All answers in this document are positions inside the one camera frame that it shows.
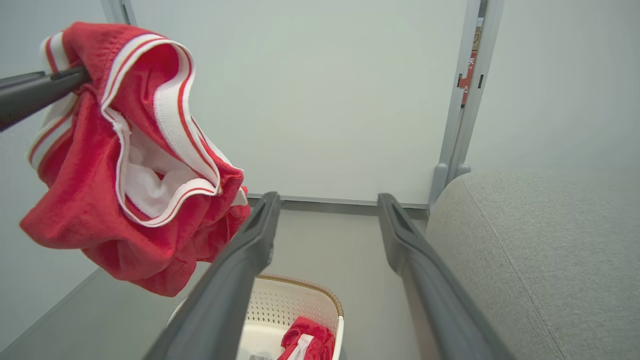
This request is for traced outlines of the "red shorts with white trim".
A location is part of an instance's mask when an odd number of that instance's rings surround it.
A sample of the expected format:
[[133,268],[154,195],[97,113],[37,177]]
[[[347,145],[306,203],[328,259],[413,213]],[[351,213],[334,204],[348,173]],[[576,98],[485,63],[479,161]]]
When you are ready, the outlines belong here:
[[190,112],[195,60],[124,23],[75,22],[39,46],[48,72],[91,81],[46,108],[27,159],[47,192],[20,222],[120,281],[174,297],[249,218],[243,170]]

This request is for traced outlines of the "red jersey garment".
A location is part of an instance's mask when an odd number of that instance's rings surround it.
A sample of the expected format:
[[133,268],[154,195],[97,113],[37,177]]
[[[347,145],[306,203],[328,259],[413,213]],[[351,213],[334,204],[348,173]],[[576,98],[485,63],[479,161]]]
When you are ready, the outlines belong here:
[[299,316],[282,337],[277,360],[333,360],[335,344],[329,328]]

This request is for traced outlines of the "red wall sign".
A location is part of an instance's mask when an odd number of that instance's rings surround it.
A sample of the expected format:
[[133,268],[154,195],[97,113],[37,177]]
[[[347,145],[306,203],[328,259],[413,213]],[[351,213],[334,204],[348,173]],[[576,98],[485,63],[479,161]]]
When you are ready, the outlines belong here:
[[475,33],[474,33],[473,44],[472,44],[472,48],[471,48],[471,55],[470,55],[470,58],[469,58],[468,64],[467,64],[466,77],[462,78],[462,75],[460,75],[459,79],[458,79],[457,87],[459,89],[463,90],[463,92],[462,92],[462,100],[461,100],[461,108],[464,108],[465,105],[466,105],[466,102],[467,102],[467,97],[468,97],[469,89],[470,89],[470,86],[471,86],[471,80],[473,78],[475,59],[476,59],[477,54],[478,54],[478,49],[479,49],[479,45],[480,45],[480,39],[482,38],[483,23],[484,23],[484,16],[478,17],[477,18],[477,23],[476,23],[476,28],[475,28]]

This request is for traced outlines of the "grey fabric sofa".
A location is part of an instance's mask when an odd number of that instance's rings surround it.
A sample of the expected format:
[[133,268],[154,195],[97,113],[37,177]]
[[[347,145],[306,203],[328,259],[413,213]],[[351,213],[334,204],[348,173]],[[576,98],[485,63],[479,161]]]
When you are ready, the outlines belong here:
[[475,172],[426,240],[519,360],[640,360],[640,176]]

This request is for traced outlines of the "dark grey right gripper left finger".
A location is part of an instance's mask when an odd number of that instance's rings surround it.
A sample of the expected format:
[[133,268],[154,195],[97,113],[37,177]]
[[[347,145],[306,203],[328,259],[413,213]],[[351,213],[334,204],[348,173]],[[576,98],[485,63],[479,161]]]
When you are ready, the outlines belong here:
[[270,264],[281,210],[265,193],[144,360],[236,360],[256,277]]

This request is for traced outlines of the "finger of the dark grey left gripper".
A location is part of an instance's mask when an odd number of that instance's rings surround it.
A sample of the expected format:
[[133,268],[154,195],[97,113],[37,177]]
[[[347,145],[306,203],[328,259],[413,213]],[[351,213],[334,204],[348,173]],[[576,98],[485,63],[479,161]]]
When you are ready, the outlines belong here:
[[45,73],[45,76],[11,88],[0,89],[0,132],[61,100],[92,78],[83,66]]
[[2,89],[15,87],[16,85],[25,84],[34,80],[38,80],[45,76],[44,71],[33,71],[0,79],[0,91]]

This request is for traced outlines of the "grey partition bottom rail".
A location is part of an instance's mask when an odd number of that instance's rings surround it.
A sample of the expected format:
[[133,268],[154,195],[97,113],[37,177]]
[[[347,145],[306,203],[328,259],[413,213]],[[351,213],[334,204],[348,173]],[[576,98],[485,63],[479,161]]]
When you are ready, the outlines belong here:
[[[249,194],[247,196],[252,208],[255,207],[260,198],[262,198],[262,194]],[[279,203],[282,210],[298,212],[362,216],[377,216],[379,214],[377,202],[342,203],[336,201],[336,199],[330,199],[329,202],[316,202],[306,201],[306,199],[297,197],[281,196]],[[428,204],[423,208],[409,207],[409,203],[404,203],[402,207],[412,219],[427,219],[430,216],[430,207]]]

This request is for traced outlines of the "grey partition post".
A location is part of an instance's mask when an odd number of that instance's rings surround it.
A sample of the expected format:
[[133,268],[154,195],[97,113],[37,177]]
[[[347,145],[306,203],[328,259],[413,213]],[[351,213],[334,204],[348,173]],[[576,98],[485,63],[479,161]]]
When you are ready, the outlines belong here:
[[[427,203],[430,210],[450,182],[471,172],[472,168],[467,164],[466,157],[482,103],[483,87],[489,77],[499,25],[505,8],[505,0],[465,0],[465,4],[445,132]],[[473,50],[476,23],[480,16],[484,17],[480,43],[466,105],[461,108],[463,90],[458,88],[458,80],[460,75],[462,78],[467,76],[467,64]]]

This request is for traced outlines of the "cream perforated laundry basket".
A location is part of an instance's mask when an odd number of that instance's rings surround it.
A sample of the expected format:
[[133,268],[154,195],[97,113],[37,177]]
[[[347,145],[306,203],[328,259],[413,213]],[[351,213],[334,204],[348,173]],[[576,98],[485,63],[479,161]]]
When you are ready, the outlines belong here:
[[338,297],[322,285],[272,274],[258,275],[254,280],[235,360],[249,360],[251,354],[270,354],[277,360],[284,351],[282,338],[297,317],[329,328],[335,337],[333,360],[345,360],[341,355],[345,317]]

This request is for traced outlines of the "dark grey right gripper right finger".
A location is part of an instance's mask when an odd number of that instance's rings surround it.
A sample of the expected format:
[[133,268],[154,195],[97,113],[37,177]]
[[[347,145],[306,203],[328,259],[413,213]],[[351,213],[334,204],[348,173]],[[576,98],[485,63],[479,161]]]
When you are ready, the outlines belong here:
[[421,360],[515,360],[394,196],[378,194],[377,208],[386,259],[402,280]]

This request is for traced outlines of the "grey partition foot with caster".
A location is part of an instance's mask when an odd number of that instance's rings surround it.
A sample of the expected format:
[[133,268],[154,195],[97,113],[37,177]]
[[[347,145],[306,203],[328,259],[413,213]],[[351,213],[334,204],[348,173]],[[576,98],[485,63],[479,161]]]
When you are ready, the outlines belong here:
[[137,26],[131,0],[99,0],[108,23]]

